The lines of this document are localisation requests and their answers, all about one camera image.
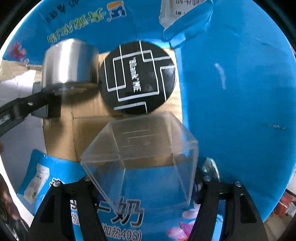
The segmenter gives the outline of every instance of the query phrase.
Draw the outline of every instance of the silver metal cylinder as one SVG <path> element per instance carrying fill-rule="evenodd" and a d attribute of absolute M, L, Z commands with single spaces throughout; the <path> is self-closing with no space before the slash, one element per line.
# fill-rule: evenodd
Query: silver metal cylinder
<path fill-rule="evenodd" d="M 79 39 L 66 39 L 50 47 L 42 64 L 45 93 L 72 94 L 98 85 L 99 52 Z"/>

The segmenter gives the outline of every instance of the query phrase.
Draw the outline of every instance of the blue surface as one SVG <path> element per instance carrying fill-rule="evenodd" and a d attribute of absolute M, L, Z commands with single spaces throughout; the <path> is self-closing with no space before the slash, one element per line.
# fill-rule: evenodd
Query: blue surface
<path fill-rule="evenodd" d="M 200 157 L 213 158 L 223 181 L 241 180 L 262 219 L 282 196 L 295 166 L 296 63 L 277 25 L 251 0 L 211 0 L 167 30 L 159 24 L 160 1 L 126 0 L 126 17 L 107 21 L 107 1 L 79 6 L 43 22 L 63 3 L 44 0 L 12 39 L 27 49 L 30 64 L 41 64 L 47 36 L 70 20 L 106 11 L 103 20 L 60 36 L 80 38 L 99 52 L 128 41 L 146 40 L 175 49 L 183 121 L 199 140 Z M 4 58 L 15 60 L 8 51 Z M 225 72 L 221 77 L 215 64 Z"/>

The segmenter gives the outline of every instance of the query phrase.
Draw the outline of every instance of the transparent acrylic container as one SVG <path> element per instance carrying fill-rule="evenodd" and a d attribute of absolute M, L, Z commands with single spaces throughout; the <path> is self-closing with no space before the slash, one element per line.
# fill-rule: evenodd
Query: transparent acrylic container
<path fill-rule="evenodd" d="M 189 205 L 197 159 L 197 140 L 162 112 L 109 122 L 81 165 L 114 211 L 164 211 Z"/>

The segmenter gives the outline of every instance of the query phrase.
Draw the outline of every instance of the white maze pattern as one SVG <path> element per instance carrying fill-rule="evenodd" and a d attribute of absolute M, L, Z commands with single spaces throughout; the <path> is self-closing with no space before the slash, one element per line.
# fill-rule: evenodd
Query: white maze pattern
<path fill-rule="evenodd" d="M 119 102 L 130 100 L 130 99 L 136 99 L 136 98 L 141 98 L 141 97 L 152 96 L 152 95 L 159 95 L 158 78 L 157 78 L 154 62 L 159 61 L 159 60 L 164 60 L 164 59 L 170 59 L 170 57 L 169 56 L 164 56 L 164 57 L 154 58 L 151 50 L 144 50 L 144 51 L 142 50 L 141 41 L 139 41 L 139 45 L 140 45 L 140 50 L 141 51 L 135 52 L 135 53 L 130 53 L 130 54 L 125 54 L 125 55 L 121 54 L 121 45 L 119 45 L 120 56 L 113 58 L 113 69 L 114 69 L 114 77 L 115 77 L 115 87 L 113 87 L 113 88 L 109 88 L 109 86 L 108 86 L 106 63 L 105 63 L 105 60 L 104 60 L 107 91 L 108 92 L 116 91 L 117 92 L 117 99 L 118 99 Z M 150 53 L 151 58 L 145 59 L 144 58 L 145 53 Z M 143 60 L 144 63 L 147 63 L 147 62 L 152 62 L 153 63 L 154 73 L 155 73 L 155 77 L 156 77 L 157 91 L 119 98 L 118 90 L 126 88 L 126 77 L 125 77 L 125 74 L 124 74 L 123 59 L 124 58 L 129 58 L 129 57 L 132 57 L 132 56 L 136 56 L 136 55 L 142 55 L 142 60 Z M 118 61 L 118 60 L 121 60 L 121 66 L 122 66 L 122 72 L 123 72 L 123 80 L 124 80 L 124 85 L 120 85 L 120 86 L 117 86 L 116 73 L 115 73 L 115 61 Z M 174 68 L 175 68 L 175 66 L 172 66 L 172 65 L 171 66 L 161 66 L 160 67 L 160 75 L 161 75 L 162 84 L 163 84 L 163 92 L 164 92 L 165 101 L 167 100 L 167 97 L 166 97 L 166 94 L 165 94 L 165 85 L 164 85 L 162 70 L 163 69 L 174 69 Z M 127 109 L 127 108 L 131 108 L 131 107 L 135 107 L 135 106 L 141 106 L 141 105 L 145 106 L 146 113 L 147 113 L 146 101 L 137 102 L 137 103 L 133 103 L 133 104 L 122 105 L 122 106 L 117 106 L 117 107 L 114 107 L 114 110 L 122 110 L 122 109 Z"/>

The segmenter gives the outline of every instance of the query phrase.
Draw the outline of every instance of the pink flower print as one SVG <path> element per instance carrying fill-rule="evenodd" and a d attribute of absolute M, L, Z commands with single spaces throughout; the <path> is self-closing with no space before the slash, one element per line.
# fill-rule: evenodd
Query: pink flower print
<path fill-rule="evenodd" d="M 25 64 L 28 64 L 29 61 L 30 61 L 30 60 L 29 60 L 28 58 L 26 58 L 26 59 L 21 58 L 21 59 L 20 59 L 20 62 L 25 63 Z"/>
<path fill-rule="evenodd" d="M 22 45 L 19 42 L 15 42 L 13 45 L 8 47 L 9 55 L 15 59 L 22 59 L 26 57 L 27 50 L 22 49 Z"/>
<path fill-rule="evenodd" d="M 200 209 L 200 204 L 196 204 L 195 202 L 193 202 L 193 206 L 194 208 L 188 210 L 188 211 L 184 211 L 182 213 L 182 218 L 185 219 L 196 219 L 198 211 Z"/>
<path fill-rule="evenodd" d="M 190 223 L 179 223 L 179 227 L 172 227 L 171 229 L 167 230 L 167 236 L 169 238 L 175 239 L 176 241 L 187 241 L 191 230 L 193 228 L 195 221 L 192 221 Z"/>

